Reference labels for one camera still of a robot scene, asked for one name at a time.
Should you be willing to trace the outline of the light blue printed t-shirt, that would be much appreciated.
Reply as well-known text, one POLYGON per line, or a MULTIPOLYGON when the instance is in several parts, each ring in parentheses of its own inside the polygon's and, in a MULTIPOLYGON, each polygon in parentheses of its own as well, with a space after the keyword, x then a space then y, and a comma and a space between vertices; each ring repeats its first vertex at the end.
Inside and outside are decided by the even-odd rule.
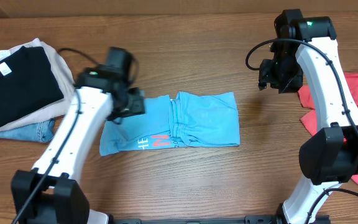
POLYGON ((145 114, 108 121, 102 156, 122 151, 174 147, 231 147, 241 143, 239 112, 232 92, 197 96, 178 92, 145 99, 145 114))

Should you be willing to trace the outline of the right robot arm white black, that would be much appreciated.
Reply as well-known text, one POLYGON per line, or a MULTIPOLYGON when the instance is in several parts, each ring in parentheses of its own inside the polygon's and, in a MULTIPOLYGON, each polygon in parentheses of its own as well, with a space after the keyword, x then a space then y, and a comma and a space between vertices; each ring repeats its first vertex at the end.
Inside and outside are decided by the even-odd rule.
POLYGON ((358 107, 339 61, 337 35, 328 17, 303 17, 284 10, 274 22, 272 59, 259 67, 259 88, 280 93, 307 83, 317 117, 317 132, 299 152, 302 176, 284 201, 278 223, 328 223, 317 217, 331 192, 358 174, 358 107))

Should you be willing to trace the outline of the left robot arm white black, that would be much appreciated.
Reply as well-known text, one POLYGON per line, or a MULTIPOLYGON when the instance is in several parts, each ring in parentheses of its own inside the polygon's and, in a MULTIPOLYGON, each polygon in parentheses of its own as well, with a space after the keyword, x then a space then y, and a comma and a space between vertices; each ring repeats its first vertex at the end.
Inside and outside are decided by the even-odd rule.
POLYGON ((51 143, 30 171, 17 170, 12 178, 13 223, 113 223, 112 215, 90 208, 80 179, 101 125, 145 113, 144 95, 132 87, 138 72, 130 52, 111 47, 104 64, 78 75, 51 143))

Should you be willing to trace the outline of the folded beige shirt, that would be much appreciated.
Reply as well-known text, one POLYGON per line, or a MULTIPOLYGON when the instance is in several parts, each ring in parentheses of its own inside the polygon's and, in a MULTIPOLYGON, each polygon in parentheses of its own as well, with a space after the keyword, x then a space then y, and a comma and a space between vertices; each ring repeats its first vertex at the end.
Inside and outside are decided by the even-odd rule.
POLYGON ((55 76, 55 79, 59 85, 60 90, 62 91, 64 98, 52 103, 48 106, 45 106, 23 118, 20 118, 16 121, 8 123, 0 127, 0 131, 7 131, 14 128, 19 128, 29 124, 35 124, 42 121, 46 121, 50 118, 55 118, 61 115, 64 115, 70 104, 71 98, 74 92, 74 80, 68 65, 64 59, 57 53, 57 51, 47 45, 45 42, 42 42, 38 38, 34 39, 31 42, 17 45, 9 50, 0 50, 0 61, 4 58, 12 55, 14 52, 18 51, 21 47, 43 47, 47 58, 51 64, 51 71, 55 76))

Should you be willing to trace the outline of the folded light blue denim garment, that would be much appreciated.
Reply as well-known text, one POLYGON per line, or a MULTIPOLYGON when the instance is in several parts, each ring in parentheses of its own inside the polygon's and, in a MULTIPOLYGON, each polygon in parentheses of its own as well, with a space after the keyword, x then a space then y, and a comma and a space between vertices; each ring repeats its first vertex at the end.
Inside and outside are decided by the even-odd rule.
POLYGON ((49 142, 54 134, 55 120, 49 119, 41 123, 29 124, 23 127, 0 131, 0 139, 12 139, 18 141, 49 142))

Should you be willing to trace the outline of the folded black shirt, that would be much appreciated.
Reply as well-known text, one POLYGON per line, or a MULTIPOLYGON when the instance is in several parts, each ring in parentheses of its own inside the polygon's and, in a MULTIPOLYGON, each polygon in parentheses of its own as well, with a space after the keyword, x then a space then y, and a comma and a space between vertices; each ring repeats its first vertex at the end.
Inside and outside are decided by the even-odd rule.
POLYGON ((21 47, 0 61, 0 127, 61 99, 42 47, 21 47))

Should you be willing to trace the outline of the cardboard back panel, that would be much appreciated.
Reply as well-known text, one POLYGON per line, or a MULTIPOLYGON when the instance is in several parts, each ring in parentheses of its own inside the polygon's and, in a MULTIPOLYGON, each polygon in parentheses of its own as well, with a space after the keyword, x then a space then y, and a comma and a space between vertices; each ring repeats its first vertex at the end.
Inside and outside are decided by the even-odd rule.
POLYGON ((0 18, 358 11, 358 0, 0 0, 0 18))

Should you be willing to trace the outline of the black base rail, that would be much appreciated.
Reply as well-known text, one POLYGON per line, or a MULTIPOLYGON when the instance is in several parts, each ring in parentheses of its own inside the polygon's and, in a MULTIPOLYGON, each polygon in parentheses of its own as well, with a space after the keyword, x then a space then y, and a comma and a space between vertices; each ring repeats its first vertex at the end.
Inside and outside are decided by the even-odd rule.
POLYGON ((244 218, 207 218, 207 219, 171 219, 171 220, 141 220, 138 218, 115 219, 110 216, 113 224, 279 224, 285 223, 275 215, 247 215, 244 218))

